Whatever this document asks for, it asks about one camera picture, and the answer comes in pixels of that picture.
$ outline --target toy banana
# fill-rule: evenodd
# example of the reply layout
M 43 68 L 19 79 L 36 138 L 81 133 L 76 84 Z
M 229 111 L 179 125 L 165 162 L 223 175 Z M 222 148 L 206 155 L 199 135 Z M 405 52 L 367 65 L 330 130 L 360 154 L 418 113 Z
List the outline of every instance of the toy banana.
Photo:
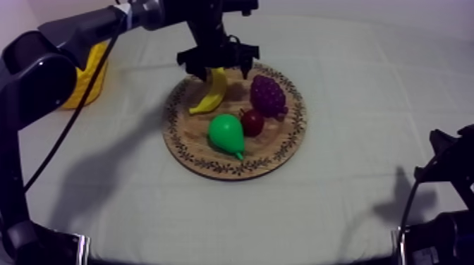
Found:
M 224 68 L 212 68 L 212 86 L 211 90 L 198 106 L 189 109 L 190 114 L 207 113 L 215 110 L 227 91 L 227 77 Z

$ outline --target toy pear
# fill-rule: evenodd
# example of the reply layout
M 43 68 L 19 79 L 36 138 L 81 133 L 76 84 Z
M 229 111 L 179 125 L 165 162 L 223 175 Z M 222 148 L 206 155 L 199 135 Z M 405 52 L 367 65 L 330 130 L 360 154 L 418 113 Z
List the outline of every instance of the toy pear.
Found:
M 243 160 L 243 128 L 239 119 L 231 114 L 220 114 L 209 125 L 209 139 L 217 147 Z

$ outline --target wooden plate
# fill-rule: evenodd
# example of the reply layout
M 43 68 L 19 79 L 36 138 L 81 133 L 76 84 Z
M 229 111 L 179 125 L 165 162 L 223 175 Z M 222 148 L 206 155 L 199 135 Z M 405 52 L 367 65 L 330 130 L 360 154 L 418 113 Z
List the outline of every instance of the wooden plate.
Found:
M 199 104 L 209 85 L 188 76 L 181 81 L 166 102 L 164 141 L 173 156 L 186 168 L 215 180 L 249 180 L 264 175 L 285 163 L 300 146 L 306 130 L 306 108 L 293 83 L 269 66 L 255 63 L 244 80 L 238 69 L 226 70 L 229 88 L 215 111 L 190 115 L 188 109 Z M 256 75 L 276 80 L 286 95 L 288 113 L 282 121 L 265 119 L 260 135 L 245 139 L 244 160 L 210 147 L 207 128 L 221 113 L 239 116 L 250 110 L 250 85 Z

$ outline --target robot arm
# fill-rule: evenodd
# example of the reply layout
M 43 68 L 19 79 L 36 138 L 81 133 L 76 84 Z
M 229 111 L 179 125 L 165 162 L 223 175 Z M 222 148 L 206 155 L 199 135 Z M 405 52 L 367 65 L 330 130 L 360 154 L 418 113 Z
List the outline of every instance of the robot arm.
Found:
M 74 90 L 75 68 L 91 48 L 136 27 L 157 30 L 186 21 L 197 46 L 178 55 L 186 71 L 205 80 L 205 68 L 238 66 L 246 77 L 258 47 L 232 42 L 222 13 L 248 16 L 257 0 L 135 0 L 39 26 L 8 45 L 0 60 L 0 213 L 17 264 L 63 264 L 40 247 L 23 189 L 18 131 L 61 106 Z

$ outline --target table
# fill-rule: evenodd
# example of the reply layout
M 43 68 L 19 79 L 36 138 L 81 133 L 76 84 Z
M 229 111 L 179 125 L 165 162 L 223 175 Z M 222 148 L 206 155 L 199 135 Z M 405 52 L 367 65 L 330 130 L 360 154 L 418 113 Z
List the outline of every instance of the table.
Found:
M 225 17 L 227 32 L 304 96 L 308 130 L 279 170 L 242 183 L 187 171 L 162 139 L 162 104 L 185 77 L 185 24 L 122 36 L 105 88 L 28 193 L 36 222 L 92 238 L 94 257 L 138 264 L 330 264 L 388 255 L 428 135 L 474 118 L 474 47 L 406 28 L 312 17 Z M 71 112 L 20 133 L 29 179 Z M 422 185 L 412 223 L 463 209 Z

